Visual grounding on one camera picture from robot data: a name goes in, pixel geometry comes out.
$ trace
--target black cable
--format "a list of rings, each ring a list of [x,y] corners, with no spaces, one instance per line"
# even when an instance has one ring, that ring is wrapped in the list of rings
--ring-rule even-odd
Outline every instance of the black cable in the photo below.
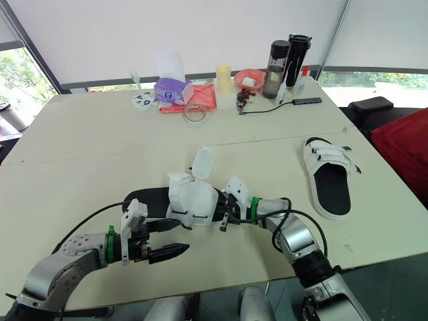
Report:
[[[281,230],[281,227],[284,225],[284,223],[287,221],[287,218],[290,216],[290,211],[292,210],[292,202],[290,199],[288,199],[287,197],[283,197],[283,200],[288,202],[288,206],[286,209],[286,214],[284,215],[284,217],[282,218],[280,224],[278,224],[278,226],[275,228],[274,232],[272,233],[272,245],[274,246],[274,248],[282,253],[282,249],[276,244],[276,236],[278,235],[278,233]]]
[[[62,321],[64,319],[64,310],[66,309],[66,306],[63,306],[62,309],[60,310],[60,320]]]
[[[322,246],[324,246],[324,255],[325,255],[326,257],[328,257],[327,239],[326,239],[326,236],[325,236],[325,234],[324,234],[324,232],[323,232],[323,230],[322,230],[321,226],[318,224],[318,222],[317,222],[317,221],[315,221],[315,219],[314,219],[313,217],[311,217],[310,215],[308,215],[308,214],[306,214],[306,213],[304,213],[304,212],[298,211],[298,210],[296,210],[296,209],[292,209],[292,210],[290,211],[290,213],[295,213],[295,214],[302,215],[302,216],[304,216],[304,217],[307,217],[311,222],[313,222],[313,224],[316,226],[316,228],[317,228],[317,229],[318,229],[318,231],[320,232],[320,235],[321,235],[321,238],[322,238]]]
[[[256,221],[260,221],[261,219],[265,219],[266,217],[272,216],[272,215],[277,215],[277,214],[281,214],[281,213],[285,213],[286,210],[285,209],[280,209],[279,211],[274,211],[274,212],[270,212],[267,214],[263,214],[263,215],[259,215],[257,217],[254,217],[253,219],[238,219],[235,216],[233,216],[230,212],[228,212],[229,214],[229,218],[236,222],[236,223],[253,223]]]
[[[119,205],[123,205],[123,204],[129,204],[131,203],[131,201],[125,201],[125,202],[119,202],[119,203],[115,203],[115,204],[110,204],[107,205],[105,207],[103,207],[102,209],[97,210],[97,212],[89,215],[87,218],[85,218],[83,221],[81,221],[79,224],[77,224],[53,249],[52,254],[54,254],[55,252],[57,252],[60,247],[64,244],[65,241],[67,241],[67,239],[70,237],[71,234],[73,234],[74,232],[76,232],[83,224],[85,224],[87,221],[89,221],[91,218],[93,218],[95,215],[100,214],[101,212],[107,210],[107,209],[111,209],[112,207],[115,206],[119,206]]]
[[[293,102],[284,102],[283,104],[280,104],[279,106],[269,109],[269,110],[260,110],[259,112],[239,112],[239,115],[246,115],[246,114],[262,114],[264,112],[273,112],[274,110],[277,110],[279,107],[282,107],[286,104],[292,104]]]
[[[290,199],[288,199],[287,197],[282,197],[283,200],[288,202],[288,207],[287,209],[282,209],[279,211],[273,211],[270,213],[266,213],[263,215],[259,215],[253,219],[238,219],[235,216],[233,216],[229,210],[227,210],[228,214],[229,214],[229,218],[230,220],[236,222],[236,223],[253,223],[256,221],[259,221],[261,219],[265,219],[266,217],[269,216],[273,216],[273,215],[277,215],[280,213],[285,213],[284,217],[282,218],[280,224],[278,224],[278,226],[275,228],[274,232],[272,233],[272,245],[274,246],[274,248],[282,253],[281,248],[276,244],[276,236],[278,235],[278,233],[280,232],[282,226],[284,225],[284,223],[287,221],[287,218],[290,216],[290,213],[294,213],[294,214],[299,214],[302,215],[304,217],[307,217],[311,222],[313,222],[313,224],[316,226],[316,228],[318,229],[318,231],[320,232],[321,235],[321,239],[322,239],[322,246],[324,247],[324,255],[326,257],[328,257],[328,246],[327,246],[327,239],[326,236],[324,234],[324,231],[322,230],[321,226],[318,224],[317,221],[315,221],[315,219],[313,217],[311,217],[310,215],[302,212],[302,211],[298,211],[297,209],[292,209],[292,202],[290,201]]]

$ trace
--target white slipper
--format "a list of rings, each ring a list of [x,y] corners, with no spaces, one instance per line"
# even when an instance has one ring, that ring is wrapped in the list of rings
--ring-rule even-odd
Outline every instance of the white slipper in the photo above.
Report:
[[[345,155],[350,151],[318,137],[309,138],[303,146],[315,209],[328,219],[343,219],[350,211],[348,177],[353,172],[361,174]]]

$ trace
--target thermos bottle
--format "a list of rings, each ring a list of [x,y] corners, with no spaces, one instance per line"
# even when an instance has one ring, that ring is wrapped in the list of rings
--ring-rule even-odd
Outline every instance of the thermos bottle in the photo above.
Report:
[[[278,94],[284,77],[289,49],[290,43],[288,41],[276,40],[272,43],[262,92],[266,98],[272,99]]]
[[[296,84],[303,59],[310,48],[311,39],[312,37],[307,37],[305,35],[290,35],[288,38],[291,49],[288,53],[286,68],[282,76],[282,80],[284,80],[284,78],[286,79],[287,87],[294,87]]]

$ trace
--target gray leg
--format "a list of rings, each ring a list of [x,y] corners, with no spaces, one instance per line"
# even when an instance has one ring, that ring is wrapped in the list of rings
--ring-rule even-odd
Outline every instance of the gray leg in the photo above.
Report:
[[[258,286],[248,286],[243,291],[239,319],[241,321],[276,321],[268,298]]]
[[[144,321],[184,321],[191,296],[159,299]]]

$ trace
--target purple tissue package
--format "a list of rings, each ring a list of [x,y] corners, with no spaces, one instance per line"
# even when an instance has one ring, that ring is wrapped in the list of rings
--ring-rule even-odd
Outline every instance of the purple tissue package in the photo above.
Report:
[[[154,92],[161,102],[185,105],[193,96],[193,85],[188,79],[184,83],[172,78],[159,78]]]

